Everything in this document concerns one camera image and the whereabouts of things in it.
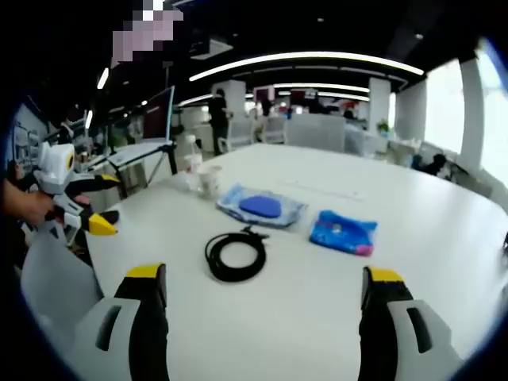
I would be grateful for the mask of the person's left hand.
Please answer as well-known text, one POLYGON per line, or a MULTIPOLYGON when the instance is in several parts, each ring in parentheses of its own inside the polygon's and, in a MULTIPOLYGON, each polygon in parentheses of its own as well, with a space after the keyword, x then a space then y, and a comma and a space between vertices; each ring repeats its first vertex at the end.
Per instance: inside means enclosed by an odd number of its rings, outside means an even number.
POLYGON ((55 209, 54 200, 43 192, 26 193, 6 179, 3 179, 2 187, 2 212, 28 225, 40 225, 55 209))

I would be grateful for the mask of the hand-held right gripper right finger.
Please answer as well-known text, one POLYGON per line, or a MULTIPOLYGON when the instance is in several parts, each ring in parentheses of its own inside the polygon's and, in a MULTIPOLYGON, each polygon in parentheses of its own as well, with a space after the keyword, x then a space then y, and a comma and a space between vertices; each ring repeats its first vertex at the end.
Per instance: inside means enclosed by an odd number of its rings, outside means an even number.
POLYGON ((463 363, 452 331, 395 271, 363 269, 360 380, 448 380, 463 363))

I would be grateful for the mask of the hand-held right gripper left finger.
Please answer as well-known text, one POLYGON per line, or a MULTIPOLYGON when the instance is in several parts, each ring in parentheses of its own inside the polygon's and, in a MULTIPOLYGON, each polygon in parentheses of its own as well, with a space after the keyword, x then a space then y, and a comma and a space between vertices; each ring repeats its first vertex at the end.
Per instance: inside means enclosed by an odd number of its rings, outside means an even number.
POLYGON ((168 380, 166 266, 134 267, 75 331, 73 366, 81 380, 168 380))

